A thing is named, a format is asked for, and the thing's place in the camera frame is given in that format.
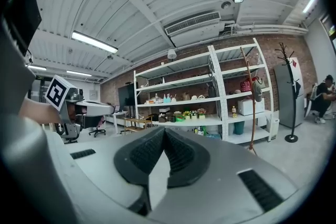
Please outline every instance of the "white ceiling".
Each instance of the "white ceiling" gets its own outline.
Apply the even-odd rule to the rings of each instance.
[[[228,9],[221,4],[230,1]],[[37,0],[43,21],[30,44],[34,64],[49,73],[65,70],[92,74],[100,82],[130,65],[174,46],[164,27],[177,20],[219,11],[222,20],[240,25],[284,24],[298,26],[306,19],[302,10],[309,0]],[[108,53],[70,39],[76,30],[118,48]]]

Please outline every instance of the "green trash bin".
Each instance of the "green trash bin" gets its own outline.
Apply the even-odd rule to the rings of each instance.
[[[235,134],[242,134],[244,132],[244,125],[245,121],[235,122],[235,129],[233,132]]]

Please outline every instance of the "corrugated metal ceiling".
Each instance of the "corrugated metal ceiling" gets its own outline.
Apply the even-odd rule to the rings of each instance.
[[[299,25],[309,0],[244,0],[241,4],[232,0],[141,0],[148,6],[164,27],[185,17],[208,11],[219,11],[223,20],[237,19],[238,23],[277,24],[285,8],[292,9],[283,24]],[[222,9],[223,1],[230,1],[228,9]],[[69,46],[52,40],[33,39],[31,51],[35,58],[77,67],[83,71],[95,70],[102,77],[109,77],[116,70],[141,61],[145,57],[166,51],[171,46],[155,26],[130,0],[37,0],[43,21],[39,29],[70,38],[76,30],[117,47],[114,59],[106,59],[85,50],[69,50]]]

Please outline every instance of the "white table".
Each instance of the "white table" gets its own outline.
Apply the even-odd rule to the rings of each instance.
[[[126,115],[126,114],[127,114],[127,111],[114,112],[113,114],[108,115],[108,116],[113,116],[113,124],[114,124],[114,128],[115,128],[115,134],[118,133],[117,116]]]

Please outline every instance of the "brick wall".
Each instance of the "brick wall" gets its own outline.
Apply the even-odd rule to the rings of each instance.
[[[309,92],[311,90],[312,84],[314,84],[317,81],[316,71],[315,67],[313,65],[312,57],[310,54],[310,51],[308,49],[308,46],[304,40],[303,37],[297,37],[297,36],[290,36],[290,35],[258,35],[257,41],[260,45],[260,48],[264,54],[265,61],[270,73],[271,78],[271,85],[273,89],[273,98],[274,98],[274,109],[275,111],[279,109],[279,101],[278,101],[278,89],[277,89],[277,83],[274,73],[274,66],[280,64],[283,62],[283,60],[278,59],[278,56],[281,56],[281,53],[279,51],[275,51],[275,49],[279,49],[279,42],[283,42],[284,45],[287,46],[287,52],[290,54],[293,50],[295,51],[293,54],[293,57],[297,57],[300,63],[301,67],[301,73],[303,78],[303,86],[305,92]],[[210,44],[206,45],[199,45],[195,46],[193,48],[184,49],[179,52],[177,52],[177,58],[182,59],[185,57],[189,57],[196,54],[201,54],[203,52],[207,52],[207,46],[208,45],[214,45],[215,49],[222,49],[232,46],[238,46],[238,45],[244,45],[244,44],[251,44],[253,43],[253,37],[235,37],[230,39],[224,39],[216,42],[212,42]],[[257,64],[258,57],[256,56],[256,49],[254,49],[250,53],[250,62],[252,65]],[[136,72],[142,72],[144,70],[148,70],[153,67],[157,67],[161,64],[161,62],[167,63],[169,60],[167,57],[161,57],[157,58],[151,62],[148,62],[144,65],[141,65],[137,68],[135,68]],[[244,61],[242,60],[236,60],[236,61],[230,61],[230,62],[224,62],[220,64],[222,71],[229,70],[233,68],[239,68],[244,67]],[[198,68],[198,69],[192,69],[189,71],[181,72],[181,73],[175,73],[169,76],[165,76],[165,81],[173,81],[178,79],[183,79],[187,77],[193,77],[198,74],[205,74],[208,73],[208,67],[204,68]],[[269,85],[269,82],[266,78],[266,73],[263,70],[258,71],[258,76],[263,78],[265,80],[266,86]],[[225,90],[226,93],[233,92],[236,89],[240,88],[240,82],[243,81],[245,78],[233,78],[228,79],[224,81]],[[112,104],[119,104],[119,97],[118,97],[118,88],[125,86],[126,82],[133,82],[133,71],[128,71],[117,78],[114,78],[104,84],[100,87],[100,98],[101,102],[110,102]],[[138,83],[140,85],[145,85],[146,80],[143,78],[138,78]],[[203,84],[197,84],[189,87],[182,87],[182,88],[176,88],[176,89],[169,89],[165,91],[157,91],[157,94],[160,97],[163,97],[163,94],[170,93],[172,96],[176,94],[177,100],[182,100],[182,94],[184,92],[188,92],[190,97],[193,95],[199,96],[201,94],[207,96],[207,90],[208,87],[205,83]],[[267,109],[270,108],[270,97],[269,93],[263,94],[265,97],[265,106]],[[155,96],[155,92],[150,94],[150,97]],[[142,93],[140,95],[140,101],[141,103],[144,103],[148,99],[147,93]],[[232,105],[237,105],[237,101],[239,99],[230,99],[228,100],[228,106],[229,108]],[[174,111],[177,110],[185,110],[185,109],[197,109],[203,107],[205,108],[208,113],[215,113],[216,106],[214,102],[209,103],[203,103],[203,104],[193,104],[193,105],[181,105],[181,106],[174,106]],[[152,108],[152,113],[157,113],[159,111],[158,108]],[[149,109],[147,108],[141,108],[139,109],[139,113],[142,115],[146,115],[149,113]]]

